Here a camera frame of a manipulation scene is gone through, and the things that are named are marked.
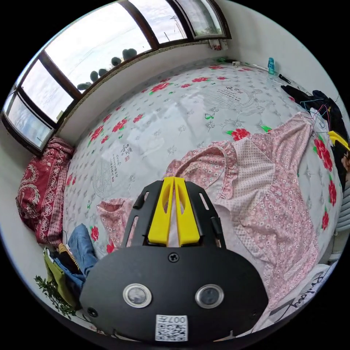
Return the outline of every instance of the pink floral clothing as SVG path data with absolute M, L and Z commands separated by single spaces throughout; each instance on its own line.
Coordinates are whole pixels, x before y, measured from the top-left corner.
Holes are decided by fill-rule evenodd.
M 237 251 L 238 237 L 254 257 L 269 307 L 317 263 L 317 235 L 297 178 L 310 133 L 311 125 L 297 114 L 269 133 L 189 152 L 166 172 L 203 187 L 216 208 L 229 213 L 231 226 L 223 225 L 226 246 Z
M 124 230 L 133 204 L 134 201 L 131 199 L 120 198 L 111 199 L 108 202 L 102 201 L 97 205 L 97 212 L 99 213 L 102 224 L 109 235 L 109 245 L 113 247 L 109 253 L 113 250 L 118 250 L 123 242 Z M 135 226 L 136 220 L 131 228 L 127 246 L 131 245 Z

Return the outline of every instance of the green fabric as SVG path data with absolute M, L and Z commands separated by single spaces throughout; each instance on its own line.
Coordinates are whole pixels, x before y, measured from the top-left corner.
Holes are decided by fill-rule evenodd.
M 67 288 L 65 273 L 55 262 L 50 260 L 47 255 L 47 250 L 44 252 L 44 261 L 47 269 L 47 281 L 51 282 L 52 280 L 55 280 L 58 293 L 71 307 L 75 308 L 77 303 Z

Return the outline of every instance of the red patterned blanket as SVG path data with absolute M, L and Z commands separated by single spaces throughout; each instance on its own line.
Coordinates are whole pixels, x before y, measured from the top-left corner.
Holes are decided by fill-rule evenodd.
M 38 243 L 62 243 L 63 192 L 74 149 L 53 137 L 41 158 L 33 157 L 16 197 L 22 221 L 35 232 Z

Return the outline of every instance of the leaf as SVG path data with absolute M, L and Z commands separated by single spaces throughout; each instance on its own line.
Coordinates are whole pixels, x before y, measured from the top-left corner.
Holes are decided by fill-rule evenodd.
M 269 132 L 270 130 L 272 130 L 270 127 L 267 127 L 266 125 L 261 125 L 261 128 L 262 128 L 265 132 Z

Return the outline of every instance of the blue bottle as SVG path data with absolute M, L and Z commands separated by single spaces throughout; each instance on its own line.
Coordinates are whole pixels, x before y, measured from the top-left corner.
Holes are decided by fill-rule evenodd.
M 269 68 L 269 74 L 275 74 L 275 61 L 272 57 L 269 58 L 267 67 Z

